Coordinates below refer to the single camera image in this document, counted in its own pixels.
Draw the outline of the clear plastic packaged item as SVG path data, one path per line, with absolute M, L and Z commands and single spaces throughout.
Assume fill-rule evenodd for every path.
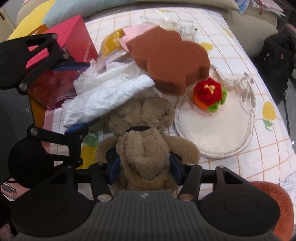
M 197 28 L 193 21 L 170 20 L 168 17 L 156 19 L 147 16 L 141 16 L 140 19 L 144 25 L 160 26 L 165 30 L 176 31 L 182 40 L 195 41 Z

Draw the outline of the brown plush teddy bear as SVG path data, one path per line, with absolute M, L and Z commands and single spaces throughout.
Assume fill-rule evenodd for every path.
M 170 173 L 170 155 L 182 164 L 198 164 L 201 153 L 191 141 L 166 135 L 175 110 L 161 97 L 130 99 L 111 112 L 108 125 L 113 133 L 97 147 L 95 162 L 114 163 L 120 159 L 118 182 L 126 190 L 175 190 Z

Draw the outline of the pink fabric piece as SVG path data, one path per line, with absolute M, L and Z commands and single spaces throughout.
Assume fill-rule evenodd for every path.
M 142 35 L 143 33 L 145 33 L 146 31 L 154 28 L 156 26 L 151 26 L 151 25 L 134 25 L 134 26 L 128 26 L 128 27 L 124 27 L 123 33 L 124 35 L 120 38 L 120 44 L 121 47 L 126 51 L 129 52 L 126 43 L 130 40 L 132 40 L 133 38 Z

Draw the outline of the cream round drawstring pouch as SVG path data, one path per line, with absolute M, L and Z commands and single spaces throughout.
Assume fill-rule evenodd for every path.
M 175 105 L 175 129 L 206 157 L 232 157 L 242 152 L 252 139 L 256 107 L 254 80 L 247 73 L 222 75 L 215 66 L 211 66 L 209 76 L 226 88 L 225 103 L 215 113 L 202 110 L 194 104 L 190 87 Z

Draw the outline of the white cloth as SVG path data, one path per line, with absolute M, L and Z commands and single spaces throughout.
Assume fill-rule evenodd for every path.
M 92 60 L 90 67 L 74 80 L 77 95 L 62 104 L 64 127 L 89 123 L 155 86 L 133 61 L 111 62 L 102 72 L 98 67 L 99 63 Z

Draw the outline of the yellow pillow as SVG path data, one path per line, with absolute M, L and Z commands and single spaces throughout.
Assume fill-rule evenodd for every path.
M 53 6 L 55 1 L 45 1 L 35 7 L 28 15 L 26 15 L 12 32 L 8 40 L 25 37 L 34 32 L 43 23 L 45 15 Z

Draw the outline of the lemon print checkered tablecloth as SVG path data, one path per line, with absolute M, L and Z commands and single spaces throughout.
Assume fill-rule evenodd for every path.
M 127 101 L 132 108 L 146 98 L 159 97 L 170 102 L 175 118 L 163 127 L 163 134 L 175 142 L 183 141 L 200 150 L 201 166 L 214 169 L 226 166 L 248 181 L 278 184 L 295 173 L 295 152 L 283 119 L 266 85 L 241 47 L 212 13 L 200 11 L 189 23 L 197 27 L 193 44 L 207 52 L 211 62 L 204 89 L 211 97 L 210 80 L 227 91 L 224 102 L 209 110 L 200 109 L 192 100 L 193 85 L 180 96 L 157 90 L 148 74 L 134 62 L 108 64 L 105 73 L 87 71 L 76 83 L 78 96 L 66 101 L 45 119 L 53 131 L 66 131 L 75 124 L 101 114 L 98 126 L 91 129 L 82 145 L 85 165 L 102 161 L 103 146 L 115 142 L 115 132 L 107 123 L 111 112 Z M 99 95 L 107 95 L 107 104 Z

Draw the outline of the orange fuzzy sleeve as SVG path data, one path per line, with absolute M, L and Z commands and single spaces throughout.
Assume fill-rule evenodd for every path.
M 273 199 L 273 212 L 277 218 L 273 234 L 280 240 L 290 240 L 293 236 L 294 210 L 288 193 L 271 182 L 252 181 L 251 184 Z

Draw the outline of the brown bear-shaped sponge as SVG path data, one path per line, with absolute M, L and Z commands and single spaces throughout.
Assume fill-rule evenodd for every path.
M 148 72 L 162 93 L 183 96 L 187 87 L 209 76 L 206 49 L 182 40 L 176 31 L 157 26 L 131 39 L 126 46 L 136 65 Z

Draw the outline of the black backpack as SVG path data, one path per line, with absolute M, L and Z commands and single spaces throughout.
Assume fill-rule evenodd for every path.
M 294 70 L 295 44 L 289 33 L 268 37 L 254 63 L 275 104 L 285 98 L 287 82 Z

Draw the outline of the blue anime print bag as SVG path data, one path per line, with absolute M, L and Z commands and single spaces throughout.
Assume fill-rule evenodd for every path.
M 251 0 L 235 0 L 235 2 L 239 7 L 238 12 L 240 13 L 240 15 L 244 15 L 244 13 L 246 12 Z

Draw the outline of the red orange crochet flower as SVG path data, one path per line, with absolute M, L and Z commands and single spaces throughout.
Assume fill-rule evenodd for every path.
M 199 81 L 193 88 L 192 100 L 202 110 L 215 113 L 227 98 L 227 90 L 212 78 Z

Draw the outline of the light blue pillow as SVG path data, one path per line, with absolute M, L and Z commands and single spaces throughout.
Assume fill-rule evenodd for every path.
M 81 15 L 83 18 L 96 12 L 135 4 L 137 1 L 129 0 L 57 0 L 43 18 L 43 24 L 51 28 L 74 16 Z

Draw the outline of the yellow packaged item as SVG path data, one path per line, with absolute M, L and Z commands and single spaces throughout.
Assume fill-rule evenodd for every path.
M 106 36 L 101 43 L 101 49 L 100 49 L 101 55 L 105 57 L 115 50 L 121 50 L 122 46 L 120 43 L 120 39 L 124 35 L 125 33 L 123 29 L 120 28 L 110 33 L 108 36 Z

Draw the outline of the beige pillow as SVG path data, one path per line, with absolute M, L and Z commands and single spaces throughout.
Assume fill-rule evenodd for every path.
M 199 4 L 214 6 L 221 9 L 239 10 L 239 6 L 234 0 L 138 0 L 141 2 L 154 3 L 179 3 L 179 4 Z

